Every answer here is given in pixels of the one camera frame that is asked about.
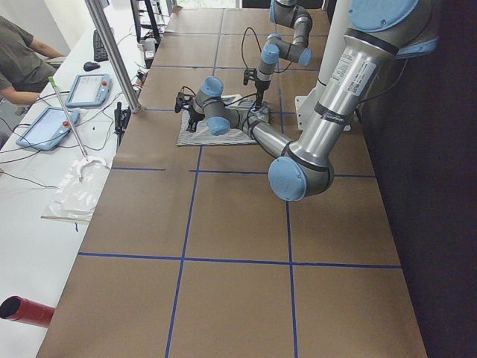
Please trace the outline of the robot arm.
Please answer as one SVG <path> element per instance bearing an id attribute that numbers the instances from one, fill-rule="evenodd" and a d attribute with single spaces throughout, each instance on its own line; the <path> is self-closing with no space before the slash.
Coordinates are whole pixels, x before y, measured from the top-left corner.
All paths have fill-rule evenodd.
<path id="1" fill-rule="evenodd" d="M 265 90 L 279 59 L 307 65 L 311 60 L 309 34 L 312 19 L 295 1 L 271 2 L 273 23 L 291 28 L 294 38 L 267 38 L 260 64 L 244 72 L 245 81 L 256 85 L 256 100 L 248 109 L 227 106 L 224 86 L 213 76 L 191 94 L 179 92 L 175 111 L 189 113 L 188 131 L 205 122 L 215 136 L 238 129 L 273 157 L 269 184 L 276 196 L 299 201 L 326 191 L 333 181 L 329 154 L 350 123 L 357 106 L 367 100 L 368 89 L 380 68 L 391 60 L 433 52 L 438 42 L 439 1 L 339 1 L 332 16 L 329 38 L 343 37 L 341 56 L 323 87 L 309 93 L 312 109 L 303 132 L 291 140 L 258 116 Z"/>
<path id="2" fill-rule="evenodd" d="M 259 65 L 251 73 L 256 87 L 256 109 L 262 106 L 265 91 L 270 86 L 279 59 L 308 66 L 312 57 L 309 34 L 313 21 L 307 9 L 296 1 L 271 1 L 269 18 L 274 24 L 293 30 L 294 36 L 291 42 L 285 41 L 279 34 L 267 37 Z"/>

